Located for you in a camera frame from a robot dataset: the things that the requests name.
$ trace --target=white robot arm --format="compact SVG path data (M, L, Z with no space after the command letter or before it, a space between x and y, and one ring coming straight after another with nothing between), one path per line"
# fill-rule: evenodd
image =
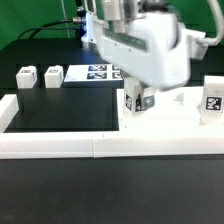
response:
M216 38L187 30L163 1L86 0L86 8L101 57L137 79L139 85L164 91L184 86L190 78L190 58L202 59L209 45L222 40L221 9L217 0L208 3L216 22ZM144 88L140 92L143 98Z

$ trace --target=white platform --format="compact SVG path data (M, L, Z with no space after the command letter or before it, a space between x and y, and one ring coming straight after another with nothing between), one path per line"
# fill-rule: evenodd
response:
M156 106L115 132L0 134L0 158L117 157L223 154L224 127L200 126L202 87L156 93Z

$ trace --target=cube with marker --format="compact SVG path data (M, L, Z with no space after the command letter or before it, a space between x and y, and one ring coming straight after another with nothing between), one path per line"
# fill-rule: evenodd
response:
M22 67L16 75L18 89L33 88L37 81L37 68L35 66Z
M201 125L224 124L224 77L205 76L201 102Z
M64 79L63 67L50 66L44 75L46 88L60 88Z

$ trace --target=white block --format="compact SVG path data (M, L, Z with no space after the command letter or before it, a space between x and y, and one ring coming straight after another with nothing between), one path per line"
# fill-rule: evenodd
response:
M50 66L44 78L46 88L60 88L64 79L63 67L60 65Z
M201 102L201 124L223 125L224 77L205 76Z
M16 75L18 89L33 88L37 81L37 69L35 66L22 67Z
M19 110L16 95L5 95L0 100L0 133L3 133Z

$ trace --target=black cable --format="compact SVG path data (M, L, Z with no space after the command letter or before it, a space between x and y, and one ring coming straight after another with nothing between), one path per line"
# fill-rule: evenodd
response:
M63 24L63 23L73 23L72 19L65 19L65 20L59 20L59 21L55 21L55 22L51 22L51 23L47 23L44 24L41 27L49 27L49 26L55 26L55 25L59 25L59 24ZM34 38L42 29L36 29L29 37L29 39Z
M28 29L28 30L25 30L24 32L22 32L22 33L18 36L17 40L20 40L21 37L22 37L24 34L26 34L26 33L28 33L28 32L31 32L31 31L35 31L35 30L38 30L38 32L39 32L39 31L41 31L41 30L75 30L75 29L79 29L79 27L73 27L73 28L49 28L49 27L32 28L32 29Z

